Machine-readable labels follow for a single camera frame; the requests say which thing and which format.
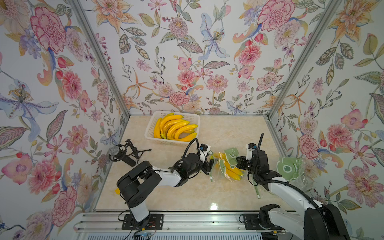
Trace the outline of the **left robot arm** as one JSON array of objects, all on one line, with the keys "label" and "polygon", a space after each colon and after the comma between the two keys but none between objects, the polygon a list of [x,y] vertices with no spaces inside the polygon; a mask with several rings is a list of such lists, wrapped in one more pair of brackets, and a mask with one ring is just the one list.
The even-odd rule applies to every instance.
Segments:
[{"label": "left robot arm", "polygon": [[117,188],[135,221],[142,223],[150,217],[146,199],[157,187],[181,187],[199,172],[208,176],[213,165],[213,158],[205,153],[189,153],[167,170],[144,161],[122,176]]}]

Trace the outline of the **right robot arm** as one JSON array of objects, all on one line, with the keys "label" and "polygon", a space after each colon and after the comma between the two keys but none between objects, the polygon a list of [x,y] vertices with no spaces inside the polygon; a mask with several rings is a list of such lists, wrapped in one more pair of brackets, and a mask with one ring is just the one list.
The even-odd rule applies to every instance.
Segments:
[{"label": "right robot arm", "polygon": [[237,167],[246,170],[258,186],[280,197],[295,210],[292,214],[277,204],[261,207],[256,224],[262,229],[281,227],[300,240],[350,239],[338,208],[315,201],[271,170],[265,151],[249,149],[247,156],[237,157],[237,162]]}]

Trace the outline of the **yellow banana bunch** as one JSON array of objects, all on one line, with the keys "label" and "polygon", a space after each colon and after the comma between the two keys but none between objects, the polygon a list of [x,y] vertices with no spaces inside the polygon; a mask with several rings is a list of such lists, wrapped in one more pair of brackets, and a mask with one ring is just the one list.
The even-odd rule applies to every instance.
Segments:
[{"label": "yellow banana bunch", "polygon": [[170,127],[173,126],[173,125],[175,125],[175,124],[177,124],[177,123],[179,123],[179,122],[182,122],[182,121],[187,121],[187,120],[184,119],[184,116],[183,116],[182,119],[179,119],[179,120],[173,120],[173,121],[169,121],[169,122],[167,122],[167,123],[165,124],[165,126],[164,126],[164,130],[165,130],[164,133],[163,133],[163,134],[161,133],[161,138],[162,138],[162,139],[165,139],[165,140],[168,140],[168,139],[167,139],[167,132],[168,132],[168,130],[170,129]]}]

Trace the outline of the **zip-top bag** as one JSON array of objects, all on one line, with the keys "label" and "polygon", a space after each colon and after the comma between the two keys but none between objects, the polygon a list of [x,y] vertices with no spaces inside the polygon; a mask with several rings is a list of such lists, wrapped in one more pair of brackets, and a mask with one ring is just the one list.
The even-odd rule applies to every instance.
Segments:
[{"label": "zip-top bag", "polygon": [[237,157],[239,151],[237,148],[229,148],[223,152],[216,152],[210,156],[213,161],[213,167],[209,174],[211,182],[226,179],[230,182],[242,180],[244,170],[237,168]]},{"label": "zip-top bag", "polygon": [[277,172],[290,184],[306,191],[308,181],[305,176],[305,164],[302,159],[282,157],[277,163]]},{"label": "zip-top bag", "polygon": [[258,199],[261,199],[261,194],[260,194],[260,190],[259,190],[259,185],[258,185],[258,184],[254,184],[254,188],[255,188],[255,191],[256,191],[256,194],[257,194],[257,198],[258,198]]}]

